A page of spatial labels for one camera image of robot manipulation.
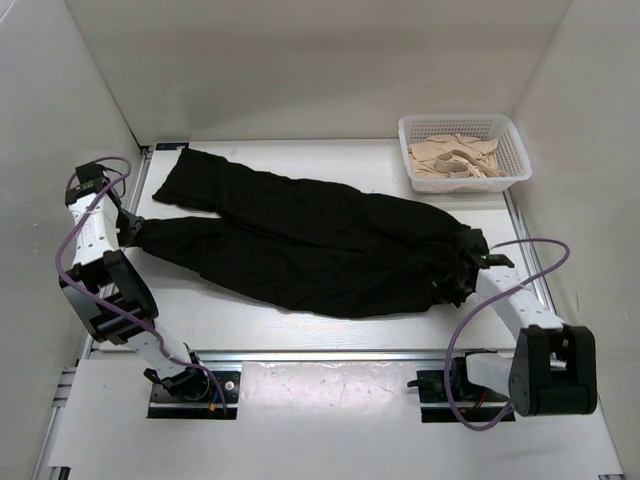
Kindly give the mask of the black trousers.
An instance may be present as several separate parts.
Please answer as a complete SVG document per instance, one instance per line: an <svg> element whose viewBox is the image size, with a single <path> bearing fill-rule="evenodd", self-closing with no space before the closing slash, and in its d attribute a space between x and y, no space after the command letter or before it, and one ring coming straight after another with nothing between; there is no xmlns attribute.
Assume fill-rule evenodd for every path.
<svg viewBox="0 0 640 480"><path fill-rule="evenodd" d="M147 219L134 245L290 311L358 319L444 302L471 230L433 206L252 170L193 149L155 193L183 218Z"/></svg>

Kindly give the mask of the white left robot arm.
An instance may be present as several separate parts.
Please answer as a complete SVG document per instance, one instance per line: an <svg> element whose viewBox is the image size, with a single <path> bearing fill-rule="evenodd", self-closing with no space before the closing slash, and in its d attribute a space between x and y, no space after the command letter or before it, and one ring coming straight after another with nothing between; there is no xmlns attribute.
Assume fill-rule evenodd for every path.
<svg viewBox="0 0 640 480"><path fill-rule="evenodd" d="M116 190L131 171L109 167L111 160L77 167L65 188L74 227L55 257L60 288L96 342L138 354L153 384L172 397L199 401L212 388L207 369L186 344L156 326L155 299L124 252L144 221L123 207Z"/></svg>

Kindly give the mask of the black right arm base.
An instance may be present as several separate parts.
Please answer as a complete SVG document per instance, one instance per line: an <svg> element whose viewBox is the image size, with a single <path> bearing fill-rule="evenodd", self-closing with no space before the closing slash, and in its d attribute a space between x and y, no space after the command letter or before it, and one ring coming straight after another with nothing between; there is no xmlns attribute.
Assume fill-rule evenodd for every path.
<svg viewBox="0 0 640 480"><path fill-rule="evenodd" d="M460 415L468 422L490 422L506 405L507 398L485 387L473 385L463 374L451 374L452 396ZM444 388L442 370L419 370L407 388L417 393L422 423L452 423L458 419L451 410Z"/></svg>

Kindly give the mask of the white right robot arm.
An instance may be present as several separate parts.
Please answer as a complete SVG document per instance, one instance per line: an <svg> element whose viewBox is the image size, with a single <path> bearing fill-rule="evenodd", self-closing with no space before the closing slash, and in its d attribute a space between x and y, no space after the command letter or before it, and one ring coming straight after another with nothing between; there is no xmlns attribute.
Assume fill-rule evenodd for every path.
<svg viewBox="0 0 640 480"><path fill-rule="evenodd" d="M515 412L522 417L590 415L598 403L596 346L593 333L584 326L564 322L546 309L528 285L559 269L569 258L570 247L558 241L562 257L553 265L522 280L513 262L493 254L479 229L455 237L461 271L455 281L472 284L482 297L458 324L445 353L443 387L449 408L464 426L485 431ZM512 358L493 352L472 352L464 365L453 370L454 345L475 315L491 307L516 341ZM470 423L454 395L470 400L483 389L506 397L499 413L484 425Z"/></svg>

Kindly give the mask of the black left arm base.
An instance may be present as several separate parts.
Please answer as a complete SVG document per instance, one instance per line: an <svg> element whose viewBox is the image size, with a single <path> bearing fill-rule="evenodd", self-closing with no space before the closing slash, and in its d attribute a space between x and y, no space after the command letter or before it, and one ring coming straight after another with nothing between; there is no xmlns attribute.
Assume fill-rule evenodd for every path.
<svg viewBox="0 0 640 480"><path fill-rule="evenodd" d="M160 383L152 382L147 407L149 419L235 420L241 390L241 371L224 367L213 374L222 387L205 380L191 393L171 395Z"/></svg>

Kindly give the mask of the beige trousers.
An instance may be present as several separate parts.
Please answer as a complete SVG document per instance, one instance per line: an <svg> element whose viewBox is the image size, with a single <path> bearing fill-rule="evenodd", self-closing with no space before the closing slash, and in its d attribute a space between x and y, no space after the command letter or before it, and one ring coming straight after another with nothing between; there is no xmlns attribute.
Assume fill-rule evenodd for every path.
<svg viewBox="0 0 640 480"><path fill-rule="evenodd" d="M506 177L497 161L498 140L461 134L434 135L408 146L415 175L427 179Z"/></svg>

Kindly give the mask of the small black label plate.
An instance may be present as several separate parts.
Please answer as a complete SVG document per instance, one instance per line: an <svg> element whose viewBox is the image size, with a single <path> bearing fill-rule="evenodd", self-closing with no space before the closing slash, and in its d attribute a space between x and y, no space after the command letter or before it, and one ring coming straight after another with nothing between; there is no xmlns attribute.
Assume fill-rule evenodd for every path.
<svg viewBox="0 0 640 480"><path fill-rule="evenodd" d="M164 143L157 143L155 145L154 150L155 151L174 151L174 150L181 150L188 147L189 147L188 142L164 142Z"/></svg>

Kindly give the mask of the white plastic basket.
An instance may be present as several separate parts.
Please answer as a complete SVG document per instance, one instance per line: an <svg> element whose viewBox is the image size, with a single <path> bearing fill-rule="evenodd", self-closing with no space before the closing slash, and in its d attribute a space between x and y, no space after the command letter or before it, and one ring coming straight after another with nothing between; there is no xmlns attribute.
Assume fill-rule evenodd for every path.
<svg viewBox="0 0 640 480"><path fill-rule="evenodd" d="M408 146L434 135L461 134L481 140L498 140L497 161L507 173L501 178L427 179L412 171ZM406 115L398 121L404 165L412 188L419 193L497 193L527 180L532 170L517 129L499 114Z"/></svg>

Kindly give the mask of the silver left aluminium rail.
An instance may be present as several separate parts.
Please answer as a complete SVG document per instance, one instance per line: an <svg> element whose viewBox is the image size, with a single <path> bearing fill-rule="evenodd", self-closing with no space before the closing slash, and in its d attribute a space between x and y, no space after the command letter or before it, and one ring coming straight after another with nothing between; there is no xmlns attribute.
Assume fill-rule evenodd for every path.
<svg viewBox="0 0 640 480"><path fill-rule="evenodd" d="M153 146L145 146L141 150L140 166L134 179L131 181L128 187L129 196L126 205L130 212L137 212L153 153Z"/></svg>

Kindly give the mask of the silver front aluminium rail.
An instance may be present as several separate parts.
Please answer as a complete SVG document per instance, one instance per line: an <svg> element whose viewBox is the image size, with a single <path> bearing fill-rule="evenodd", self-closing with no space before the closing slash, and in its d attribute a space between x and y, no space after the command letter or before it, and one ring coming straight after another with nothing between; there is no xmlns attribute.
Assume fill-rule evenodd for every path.
<svg viewBox="0 0 640 480"><path fill-rule="evenodd" d="M201 350L205 362L385 362L443 360L445 349L427 350Z"/></svg>

